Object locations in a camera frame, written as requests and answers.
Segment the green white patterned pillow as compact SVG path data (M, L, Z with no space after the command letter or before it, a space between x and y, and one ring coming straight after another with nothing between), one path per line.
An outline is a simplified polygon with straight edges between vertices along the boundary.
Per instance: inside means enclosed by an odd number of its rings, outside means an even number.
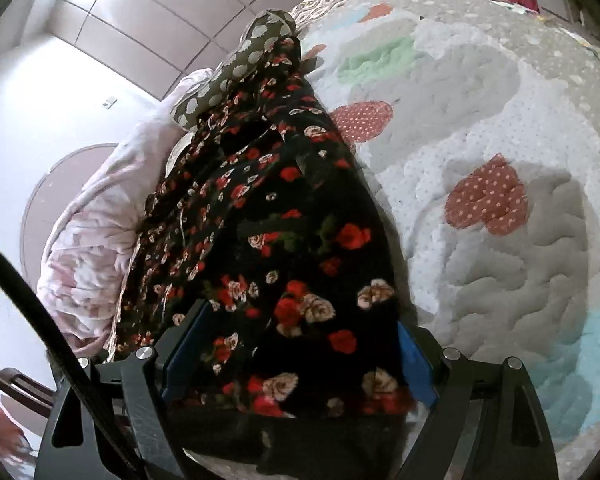
M296 22L284 10L260 12L244 30L237 48L215 67L195 89L188 90L172 108L172 119L185 130L193 130L197 117L222 102L231 86L253 72L260 59L280 38L294 36Z

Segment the black floral dress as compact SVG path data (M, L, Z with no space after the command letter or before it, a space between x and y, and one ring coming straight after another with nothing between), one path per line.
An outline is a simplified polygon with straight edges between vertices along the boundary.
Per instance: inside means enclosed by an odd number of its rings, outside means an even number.
M166 412L190 452L299 479L385 479L413 404L384 226L294 37L202 113L149 196L118 358L193 330Z

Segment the white wardrobe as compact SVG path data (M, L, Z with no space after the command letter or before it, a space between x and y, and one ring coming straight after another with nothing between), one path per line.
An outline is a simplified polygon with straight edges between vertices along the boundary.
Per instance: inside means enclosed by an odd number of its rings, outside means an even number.
M257 13L302 0L57 0L50 32L157 100L236 47Z

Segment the dark wooden chair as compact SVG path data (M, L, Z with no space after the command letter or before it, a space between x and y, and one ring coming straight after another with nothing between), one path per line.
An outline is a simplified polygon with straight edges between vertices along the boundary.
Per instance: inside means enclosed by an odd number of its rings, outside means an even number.
M56 391L21 373L15 367L0 370L0 390L35 414L45 419L50 418Z

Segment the patchwork quilted bedspread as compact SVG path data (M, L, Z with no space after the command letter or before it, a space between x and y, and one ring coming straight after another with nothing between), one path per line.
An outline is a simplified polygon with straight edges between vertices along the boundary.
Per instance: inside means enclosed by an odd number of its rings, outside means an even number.
M293 18L301 75L384 226L398 325L471 360L521 359L557 479L580 477L600 452L600 68L479 1L347 0ZM407 389L385 479L428 415ZM280 475L184 451L229 477Z

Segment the rounded headboard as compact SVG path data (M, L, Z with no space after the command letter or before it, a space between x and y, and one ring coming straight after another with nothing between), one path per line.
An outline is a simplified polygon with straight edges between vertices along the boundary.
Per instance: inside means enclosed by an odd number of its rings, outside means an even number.
M35 185L20 226L21 274L32 288L38 284L43 249L55 221L116 147L103 143L79 148L58 160Z

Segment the pink floral comforter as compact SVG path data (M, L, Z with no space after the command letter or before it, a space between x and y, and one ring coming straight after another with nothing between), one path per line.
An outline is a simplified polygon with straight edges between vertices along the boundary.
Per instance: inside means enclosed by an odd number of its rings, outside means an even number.
M41 258L36 296L73 353L91 358L112 343L114 320L145 203L185 131L171 110L211 76L185 76L135 126L56 220Z

